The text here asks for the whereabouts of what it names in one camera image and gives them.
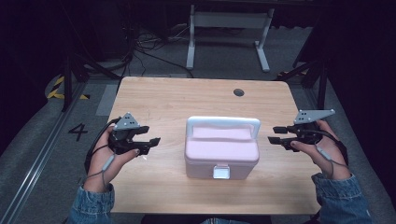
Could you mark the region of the metal floor rail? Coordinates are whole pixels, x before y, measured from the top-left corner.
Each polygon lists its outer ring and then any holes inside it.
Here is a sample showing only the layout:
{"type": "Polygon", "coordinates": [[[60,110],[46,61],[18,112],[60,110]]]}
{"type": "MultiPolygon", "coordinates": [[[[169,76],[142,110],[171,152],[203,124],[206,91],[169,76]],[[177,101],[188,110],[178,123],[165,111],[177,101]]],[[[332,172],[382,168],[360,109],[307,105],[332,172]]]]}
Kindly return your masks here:
{"type": "Polygon", "coordinates": [[[83,93],[86,85],[84,83],[79,83],[71,91],[72,96],[70,97],[71,102],[64,112],[61,112],[57,117],[53,127],[50,130],[45,143],[40,148],[39,153],[35,157],[33,164],[30,166],[29,170],[25,173],[24,179],[15,193],[13,200],[9,204],[4,216],[0,219],[0,224],[14,224],[15,220],[18,218],[25,202],[30,196],[35,184],[40,177],[42,171],[44,170],[50,154],[53,151],[54,145],[59,138],[61,129],[64,127],[67,119],[69,118],[71,111],[77,103],[77,99],[83,93]]]}

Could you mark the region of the black tripod stand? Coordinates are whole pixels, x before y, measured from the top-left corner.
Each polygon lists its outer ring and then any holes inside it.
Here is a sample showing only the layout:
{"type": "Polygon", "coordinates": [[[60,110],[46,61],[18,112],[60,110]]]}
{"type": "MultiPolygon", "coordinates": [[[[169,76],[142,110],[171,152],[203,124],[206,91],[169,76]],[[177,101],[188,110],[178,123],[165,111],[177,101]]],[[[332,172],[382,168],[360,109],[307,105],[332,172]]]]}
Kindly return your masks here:
{"type": "Polygon", "coordinates": [[[318,83],[318,95],[314,100],[317,109],[323,109],[325,106],[325,95],[327,89],[328,69],[323,61],[313,61],[304,63],[289,72],[281,72],[275,81],[286,81],[305,72],[301,85],[304,89],[312,89],[318,83]]]}
{"type": "Polygon", "coordinates": [[[85,64],[90,66],[93,70],[104,74],[106,77],[111,79],[121,80],[120,76],[117,76],[110,70],[104,68],[97,62],[91,61],[75,53],[70,53],[64,60],[64,107],[62,109],[65,112],[73,102],[72,96],[72,77],[75,77],[78,82],[86,82],[90,76],[88,69],[85,64]]]}

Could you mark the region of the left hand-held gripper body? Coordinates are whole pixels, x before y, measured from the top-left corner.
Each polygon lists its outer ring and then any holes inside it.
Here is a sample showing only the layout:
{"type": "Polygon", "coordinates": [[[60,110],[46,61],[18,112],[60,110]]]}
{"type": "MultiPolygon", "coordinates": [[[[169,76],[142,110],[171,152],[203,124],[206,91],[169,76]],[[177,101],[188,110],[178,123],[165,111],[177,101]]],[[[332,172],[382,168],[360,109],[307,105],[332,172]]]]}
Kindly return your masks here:
{"type": "Polygon", "coordinates": [[[134,116],[127,112],[124,116],[110,121],[113,129],[108,137],[110,149],[116,154],[124,154],[132,149],[137,149],[137,142],[133,138],[134,129],[141,127],[134,116]]]}

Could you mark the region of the person's left hand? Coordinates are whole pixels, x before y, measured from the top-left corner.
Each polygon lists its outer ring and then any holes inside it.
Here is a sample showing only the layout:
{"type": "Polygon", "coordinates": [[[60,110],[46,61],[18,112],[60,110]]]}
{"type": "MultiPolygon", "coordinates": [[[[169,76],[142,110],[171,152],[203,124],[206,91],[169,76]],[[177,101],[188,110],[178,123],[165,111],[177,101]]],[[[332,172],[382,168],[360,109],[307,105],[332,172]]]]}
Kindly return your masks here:
{"type": "Polygon", "coordinates": [[[112,132],[110,125],[100,136],[94,147],[90,169],[83,188],[91,192],[105,192],[107,185],[117,176],[122,166],[138,155],[138,149],[132,149],[121,155],[115,154],[108,146],[108,137],[112,132]]]}

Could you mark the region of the person's legs in jeans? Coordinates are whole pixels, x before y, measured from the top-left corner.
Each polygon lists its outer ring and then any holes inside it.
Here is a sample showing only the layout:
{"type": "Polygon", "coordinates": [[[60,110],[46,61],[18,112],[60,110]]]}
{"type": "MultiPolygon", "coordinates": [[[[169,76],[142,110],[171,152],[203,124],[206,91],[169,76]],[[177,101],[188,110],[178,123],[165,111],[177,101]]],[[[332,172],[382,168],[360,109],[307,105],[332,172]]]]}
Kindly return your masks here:
{"type": "Polygon", "coordinates": [[[245,222],[245,221],[239,221],[239,220],[211,217],[211,218],[204,220],[200,224],[250,224],[250,223],[245,222]]]}

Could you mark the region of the pink box with white handle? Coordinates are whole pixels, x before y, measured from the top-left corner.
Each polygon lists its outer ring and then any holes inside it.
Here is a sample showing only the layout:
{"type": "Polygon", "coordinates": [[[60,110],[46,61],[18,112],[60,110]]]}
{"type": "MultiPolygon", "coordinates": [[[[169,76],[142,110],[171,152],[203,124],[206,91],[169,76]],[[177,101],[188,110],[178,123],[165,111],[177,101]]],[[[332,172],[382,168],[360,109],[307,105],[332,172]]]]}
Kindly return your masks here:
{"type": "Polygon", "coordinates": [[[192,116],[187,119],[186,174],[202,179],[246,179],[260,159],[258,119],[192,116]]]}

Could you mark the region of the white metal stand frame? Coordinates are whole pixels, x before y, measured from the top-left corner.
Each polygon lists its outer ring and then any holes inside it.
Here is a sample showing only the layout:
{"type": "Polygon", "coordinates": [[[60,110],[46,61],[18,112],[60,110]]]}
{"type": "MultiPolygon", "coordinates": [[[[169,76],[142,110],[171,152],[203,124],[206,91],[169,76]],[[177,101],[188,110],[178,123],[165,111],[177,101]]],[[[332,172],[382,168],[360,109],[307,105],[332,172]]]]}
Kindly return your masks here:
{"type": "Polygon", "coordinates": [[[241,12],[207,12],[197,11],[195,5],[191,5],[189,19],[189,45],[187,52],[186,68],[194,67],[195,56],[195,28],[239,28],[239,29],[262,29],[261,38],[254,42],[259,62],[264,73],[270,71],[263,46],[268,35],[275,10],[270,8],[265,13],[241,13],[241,12]]]}

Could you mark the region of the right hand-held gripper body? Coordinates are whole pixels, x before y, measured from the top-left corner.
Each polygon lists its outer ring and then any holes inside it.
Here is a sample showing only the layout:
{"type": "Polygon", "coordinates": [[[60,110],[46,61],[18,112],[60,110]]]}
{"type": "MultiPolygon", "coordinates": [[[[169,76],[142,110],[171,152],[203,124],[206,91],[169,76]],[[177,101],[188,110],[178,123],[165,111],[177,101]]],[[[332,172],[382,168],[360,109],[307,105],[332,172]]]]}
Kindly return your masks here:
{"type": "Polygon", "coordinates": [[[295,133],[296,137],[291,141],[299,141],[308,145],[314,145],[319,142],[323,136],[332,140],[335,138],[327,131],[322,131],[318,126],[318,120],[333,115],[333,109],[327,110],[300,110],[294,119],[293,125],[289,126],[289,132],[295,133]]]}

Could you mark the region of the person's right hand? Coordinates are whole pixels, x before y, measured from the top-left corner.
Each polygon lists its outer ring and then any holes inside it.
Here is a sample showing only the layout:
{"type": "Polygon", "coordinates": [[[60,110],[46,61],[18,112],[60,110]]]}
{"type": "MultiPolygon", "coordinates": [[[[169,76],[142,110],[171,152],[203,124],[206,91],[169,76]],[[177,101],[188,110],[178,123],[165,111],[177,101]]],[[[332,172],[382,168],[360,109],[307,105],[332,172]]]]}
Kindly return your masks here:
{"type": "Polygon", "coordinates": [[[314,145],[308,145],[299,141],[292,141],[290,145],[307,154],[327,178],[333,180],[344,180],[350,178],[351,173],[347,167],[344,157],[339,147],[335,144],[338,137],[326,121],[318,120],[318,126],[322,131],[330,133],[335,140],[323,136],[322,139],[314,145]]]}

